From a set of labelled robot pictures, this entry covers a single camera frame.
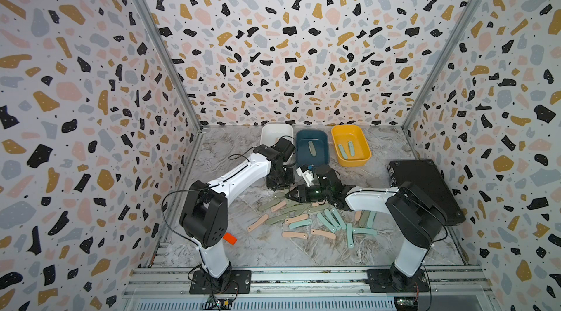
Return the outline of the green knife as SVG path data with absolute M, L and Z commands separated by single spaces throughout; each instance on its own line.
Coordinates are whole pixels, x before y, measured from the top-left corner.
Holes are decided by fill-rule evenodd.
M 317 156 L 317 151 L 314 145 L 313 141 L 309 141 L 308 142 L 308 149 L 310 151 L 311 156 L 316 157 Z

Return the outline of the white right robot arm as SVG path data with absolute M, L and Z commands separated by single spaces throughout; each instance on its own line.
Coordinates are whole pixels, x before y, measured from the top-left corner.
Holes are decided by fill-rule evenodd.
M 405 278 L 418 273 L 448 219 L 445 210 L 427 192 L 411 182 L 392 188 L 347 185 L 328 165 L 318 167 L 315 178 L 313 185 L 292 188 L 286 198 L 299 203 L 325 201 L 338 210 L 365 210 L 391 216 L 404 242 L 390 270 L 395 276 Z

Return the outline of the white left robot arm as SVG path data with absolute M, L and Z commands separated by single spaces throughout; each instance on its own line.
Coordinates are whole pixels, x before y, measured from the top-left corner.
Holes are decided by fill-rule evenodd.
M 272 146 L 253 147 L 243 162 L 216 179 L 191 184 L 179 217 L 188 239 L 197 246 L 202 269 L 219 281 L 231 272 L 223 237 L 229 222 L 229 207 L 246 189 L 266 178 L 275 188 L 292 185 L 294 175 L 286 164 L 295 151 L 292 137 L 281 137 Z

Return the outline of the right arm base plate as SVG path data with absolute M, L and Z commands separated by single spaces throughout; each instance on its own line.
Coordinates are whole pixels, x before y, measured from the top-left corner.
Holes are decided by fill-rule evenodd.
M 366 283 L 370 287 L 371 293 L 424 293 L 430 291 L 428 279 L 422 269 L 419 269 L 413 277 L 407 277 L 393 267 L 370 269 L 366 273 Z

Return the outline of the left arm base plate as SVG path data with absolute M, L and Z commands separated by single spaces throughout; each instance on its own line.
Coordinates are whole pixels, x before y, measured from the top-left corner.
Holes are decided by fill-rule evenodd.
M 251 270 L 227 270 L 221 277 L 212 277 L 203 270 L 194 273 L 189 293 L 207 294 L 248 294 L 251 288 Z

